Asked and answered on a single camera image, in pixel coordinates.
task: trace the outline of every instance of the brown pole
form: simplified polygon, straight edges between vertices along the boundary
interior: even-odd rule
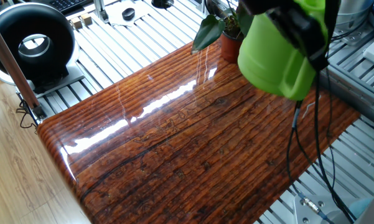
[[[14,56],[8,49],[8,46],[0,34],[0,61],[6,68],[8,74],[11,76],[15,85],[18,87],[22,97],[25,99],[26,103],[30,108],[34,109],[39,106],[39,101],[30,88],[29,84],[26,81],[26,78],[19,68],[17,62],[15,61]]]

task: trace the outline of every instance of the terracotta pot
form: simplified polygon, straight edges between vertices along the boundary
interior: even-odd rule
[[[220,37],[222,41],[222,56],[223,58],[230,63],[237,63],[239,48],[241,47],[242,40],[230,37],[223,32]]]

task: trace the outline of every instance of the wood grain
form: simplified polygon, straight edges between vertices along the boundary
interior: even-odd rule
[[[0,81],[0,224],[53,223],[53,216],[58,224],[86,223],[35,130],[19,127],[19,103],[15,88]]]
[[[295,102],[191,45],[45,120],[38,134],[93,223],[253,223],[289,186]],[[321,90],[325,149],[329,94]],[[303,108],[314,102],[308,94]],[[316,157],[314,107],[299,120]],[[333,100],[332,141],[359,114]],[[293,177],[308,166],[294,141]]]

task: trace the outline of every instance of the green watering can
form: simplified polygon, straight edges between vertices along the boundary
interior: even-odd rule
[[[295,2],[319,21],[327,38],[325,0]],[[253,19],[240,48],[238,66],[255,87],[292,100],[306,97],[316,75],[308,59],[279,33],[266,14]]]

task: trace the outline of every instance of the keyboard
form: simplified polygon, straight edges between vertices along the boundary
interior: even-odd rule
[[[50,4],[56,7],[62,14],[74,11],[93,0],[54,0],[50,1]]]

